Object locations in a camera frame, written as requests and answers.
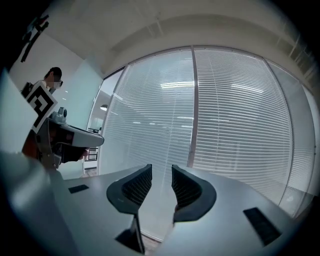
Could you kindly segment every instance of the black sticker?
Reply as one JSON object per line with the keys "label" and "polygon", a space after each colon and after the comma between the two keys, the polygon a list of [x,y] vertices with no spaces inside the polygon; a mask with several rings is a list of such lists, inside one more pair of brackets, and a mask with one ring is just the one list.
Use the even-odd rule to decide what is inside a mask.
{"label": "black sticker", "polygon": [[79,186],[73,186],[69,187],[68,190],[70,191],[71,194],[80,192],[82,190],[87,190],[89,187],[86,185],[79,185]]}
{"label": "black sticker", "polygon": [[34,122],[34,127],[37,128],[40,121],[44,117],[47,117],[48,111],[50,110],[54,102],[41,86],[34,90],[27,101],[34,109],[34,111],[38,114],[38,118]]}

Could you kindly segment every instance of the glass wall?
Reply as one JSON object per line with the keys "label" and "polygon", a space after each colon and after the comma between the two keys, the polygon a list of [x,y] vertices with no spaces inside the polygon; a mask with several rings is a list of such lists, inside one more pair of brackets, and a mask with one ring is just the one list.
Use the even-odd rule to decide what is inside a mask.
{"label": "glass wall", "polygon": [[[113,73],[103,80],[99,91],[94,98],[94,104],[91,109],[87,131],[100,134],[104,120],[107,115],[107,109],[116,84],[123,70]],[[89,149],[89,155],[83,160],[83,175],[82,178],[98,175],[98,155],[100,147],[92,147]]]}
{"label": "glass wall", "polygon": [[102,129],[98,174],[152,164],[139,210],[143,233],[163,240],[170,230],[172,164],[239,180],[291,216],[301,212],[314,166],[313,120],[302,85],[278,69],[218,47],[196,47],[194,59],[177,48],[125,68]]}
{"label": "glass wall", "polygon": [[152,164],[152,188],[139,210],[141,230],[163,239],[177,204],[171,166],[186,166],[193,128],[190,50],[130,64],[115,90],[103,129],[99,174]]}
{"label": "glass wall", "polygon": [[[93,67],[93,60],[90,58],[84,60],[69,81],[69,85],[62,86],[53,94],[56,99],[61,99],[55,107],[55,111],[58,111],[59,107],[66,108],[67,124],[83,130],[87,128],[94,98],[103,81],[99,71]],[[65,180],[80,178],[83,175],[83,160],[62,163],[58,167],[58,171],[61,172]]]}
{"label": "glass wall", "polygon": [[302,84],[272,62],[268,64],[282,87],[291,116],[294,141],[292,166],[279,206],[294,217],[306,198],[314,168],[314,122]]}

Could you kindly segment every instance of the black hair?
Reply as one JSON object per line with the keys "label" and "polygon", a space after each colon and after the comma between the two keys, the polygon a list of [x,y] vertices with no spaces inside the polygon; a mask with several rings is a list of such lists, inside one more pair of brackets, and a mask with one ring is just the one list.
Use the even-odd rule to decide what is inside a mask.
{"label": "black hair", "polygon": [[53,75],[54,75],[54,76],[57,76],[57,77],[60,77],[60,78],[62,77],[62,71],[61,71],[61,69],[56,66],[56,67],[50,68],[49,72],[46,73],[46,75],[44,76],[44,79],[46,79],[46,78],[49,76],[50,72],[53,72]]}

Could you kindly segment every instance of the white wall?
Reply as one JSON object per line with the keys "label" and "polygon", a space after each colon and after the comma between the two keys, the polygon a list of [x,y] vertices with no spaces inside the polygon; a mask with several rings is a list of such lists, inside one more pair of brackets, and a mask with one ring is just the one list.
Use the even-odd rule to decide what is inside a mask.
{"label": "white wall", "polygon": [[22,90],[26,82],[34,84],[44,79],[44,76],[53,67],[61,68],[61,79],[63,80],[61,89],[65,89],[83,61],[78,55],[45,33],[42,33],[35,41],[26,61],[20,62],[23,53],[24,50],[9,72],[19,90]]}

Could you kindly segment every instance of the window blind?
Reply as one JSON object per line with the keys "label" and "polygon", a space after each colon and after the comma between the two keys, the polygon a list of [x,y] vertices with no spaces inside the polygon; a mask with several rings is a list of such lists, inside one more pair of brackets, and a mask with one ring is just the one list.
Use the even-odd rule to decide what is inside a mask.
{"label": "window blind", "polygon": [[193,167],[249,184],[274,203],[292,162],[283,92],[263,61],[232,51],[195,50],[199,111]]}
{"label": "window blind", "polygon": [[187,166],[193,114],[192,53],[179,49],[128,65],[107,112],[99,174],[152,164],[139,220],[142,232],[156,239],[172,225],[177,201],[171,166]]}

